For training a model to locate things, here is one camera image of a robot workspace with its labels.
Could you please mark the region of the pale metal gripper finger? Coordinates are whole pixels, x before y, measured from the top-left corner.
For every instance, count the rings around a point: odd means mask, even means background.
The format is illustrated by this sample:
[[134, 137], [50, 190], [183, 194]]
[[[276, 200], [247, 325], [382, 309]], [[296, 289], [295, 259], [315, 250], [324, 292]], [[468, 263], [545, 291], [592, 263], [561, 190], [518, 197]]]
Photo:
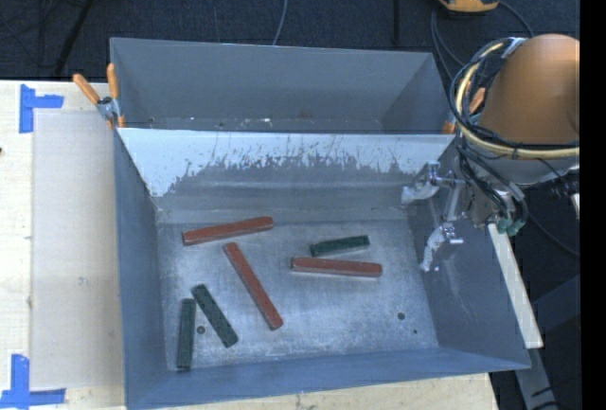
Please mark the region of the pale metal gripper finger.
[[401, 191], [401, 203], [427, 200], [436, 195], [443, 187], [449, 187], [454, 180], [451, 169], [443, 169], [438, 161], [426, 163]]
[[452, 223], [443, 223], [433, 230], [430, 234], [423, 250], [423, 258], [419, 264], [422, 272], [428, 273], [434, 263], [435, 255], [440, 247], [448, 242], [449, 244], [462, 244], [464, 239], [458, 237], [455, 233], [455, 227]]

